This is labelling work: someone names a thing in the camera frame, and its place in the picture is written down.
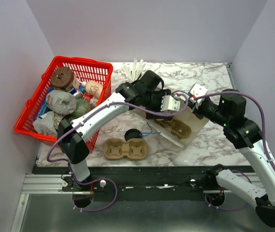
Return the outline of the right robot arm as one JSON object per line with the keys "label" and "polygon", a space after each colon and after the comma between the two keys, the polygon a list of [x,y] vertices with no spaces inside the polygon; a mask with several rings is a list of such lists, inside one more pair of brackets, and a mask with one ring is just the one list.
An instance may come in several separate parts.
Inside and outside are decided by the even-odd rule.
{"label": "right robot arm", "polygon": [[253,97],[234,89],[219,92],[218,104],[210,100],[212,94],[203,87],[193,87],[189,95],[193,114],[223,127],[227,140],[247,159],[263,185],[259,188],[218,164],[205,177],[206,186],[230,190],[252,206],[263,223],[274,228],[275,158],[266,142],[261,105]]}

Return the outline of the black plastic cup lid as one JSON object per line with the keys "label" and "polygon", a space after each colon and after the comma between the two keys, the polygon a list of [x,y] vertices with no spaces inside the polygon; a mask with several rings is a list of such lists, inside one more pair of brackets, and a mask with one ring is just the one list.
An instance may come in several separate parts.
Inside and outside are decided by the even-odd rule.
{"label": "black plastic cup lid", "polygon": [[141,136],[141,132],[138,129],[129,129],[125,132],[124,138],[126,141],[130,140],[130,139],[140,139]]}

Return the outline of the blue checkered paper bag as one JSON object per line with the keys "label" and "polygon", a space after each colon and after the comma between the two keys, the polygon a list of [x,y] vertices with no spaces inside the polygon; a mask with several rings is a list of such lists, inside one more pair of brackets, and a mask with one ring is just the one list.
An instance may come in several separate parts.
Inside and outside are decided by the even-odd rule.
{"label": "blue checkered paper bag", "polygon": [[[180,95],[184,95],[184,93],[178,92],[163,96],[159,110],[169,115],[182,109],[185,102]],[[147,114],[138,109],[132,110],[132,113],[137,118],[149,123],[161,136],[179,147],[186,147],[208,123],[208,119],[198,119],[189,107],[173,117],[158,118],[158,116]]]}

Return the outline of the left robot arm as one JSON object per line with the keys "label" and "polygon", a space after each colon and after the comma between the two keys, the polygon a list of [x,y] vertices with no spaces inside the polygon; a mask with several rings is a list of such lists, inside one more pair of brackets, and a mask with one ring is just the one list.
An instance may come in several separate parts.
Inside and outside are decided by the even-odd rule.
{"label": "left robot arm", "polygon": [[138,80],[120,84],[104,102],[87,114],[68,122],[62,120],[58,127],[57,144],[68,158],[74,173],[73,185],[84,191],[90,184],[90,171],[86,158],[90,149],[87,141],[102,126],[136,106],[146,110],[151,118],[166,118],[161,113],[161,102],[171,90],[164,88],[164,81],[153,71],[146,71]]}

